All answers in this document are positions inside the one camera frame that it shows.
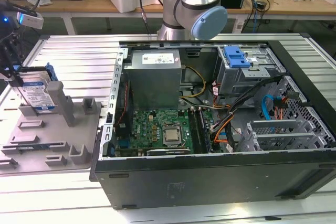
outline table leg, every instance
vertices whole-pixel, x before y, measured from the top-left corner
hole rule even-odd
[[[63,14],[62,19],[64,21],[65,27],[67,28],[68,35],[76,35],[77,31],[72,23],[70,14]]]
[[[237,17],[235,24],[233,25],[233,30],[232,33],[233,34],[241,34],[242,33],[242,29],[245,23],[245,17]]]
[[[298,20],[294,20],[291,26],[288,28],[288,31],[294,31],[297,23],[298,23]]]
[[[105,18],[107,30],[112,30],[110,18]]]

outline ram slot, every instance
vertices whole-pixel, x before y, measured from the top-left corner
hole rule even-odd
[[[198,131],[198,122],[196,119],[196,114],[191,109],[188,109],[188,118],[189,118],[189,127],[190,127],[191,139],[193,142],[194,154],[200,154],[202,153],[201,137]]]
[[[206,129],[206,123],[204,120],[204,115],[202,110],[198,110],[197,112],[197,117],[199,118],[198,121],[200,122],[198,124],[199,130],[201,132],[202,136],[202,149],[204,150],[204,153],[209,153],[211,150],[211,142],[208,134],[208,130]]]

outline white label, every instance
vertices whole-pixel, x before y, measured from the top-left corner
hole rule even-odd
[[[144,54],[142,55],[142,64],[173,64],[173,63],[174,63],[173,54]]]
[[[232,148],[231,145],[229,145],[229,144],[226,145],[226,149],[227,149],[229,152],[233,152],[233,148]]]
[[[235,131],[232,132],[232,134],[234,134],[234,135],[241,135],[242,134],[241,128],[236,128]]]
[[[213,87],[214,95],[218,95],[218,87]]]
[[[43,82],[25,82],[19,89],[33,108],[49,110],[55,107],[50,95],[45,92],[46,87]]]
[[[33,147],[18,147],[18,150],[33,150]]]
[[[246,58],[247,59],[247,61],[249,61],[249,62],[258,62],[258,60],[256,59],[256,58]]]

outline power supply label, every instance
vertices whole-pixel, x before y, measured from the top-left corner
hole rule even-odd
[[[142,64],[174,64],[173,54],[143,54]]]
[[[55,104],[46,92],[46,86],[43,82],[25,82],[19,89],[25,99],[36,110],[52,110],[55,108]]]

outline desk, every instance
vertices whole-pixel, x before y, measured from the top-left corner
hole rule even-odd
[[[51,36],[36,44],[25,66],[50,62],[74,102],[95,97],[106,116],[119,41],[152,40],[146,35]],[[335,61],[311,38],[299,34],[221,34],[215,40],[278,40],[336,109]],[[87,61],[96,59],[93,65]],[[95,79],[103,78],[97,84]],[[0,144],[6,141],[20,116],[19,100],[10,87],[0,95]],[[276,224],[335,223],[336,179],[303,200],[261,201],[204,206],[129,209],[115,211],[98,182],[88,180],[88,170],[39,175],[0,176],[1,223],[265,223],[265,216],[282,218]]]
[[[269,0],[271,7],[264,15],[264,19],[286,20],[335,20],[336,5],[324,0],[299,1]],[[44,17],[60,17],[64,20],[69,35],[75,35],[76,29],[72,24],[75,17],[102,17],[107,18],[141,18],[140,9],[134,12],[120,13],[110,0],[52,0],[53,4],[38,8],[37,11]],[[27,5],[26,1],[14,1],[16,4]],[[162,18],[161,5],[144,7],[148,18]],[[235,19],[233,33],[241,33],[243,24],[252,10],[250,0],[244,0],[241,9],[228,9],[229,18]]]

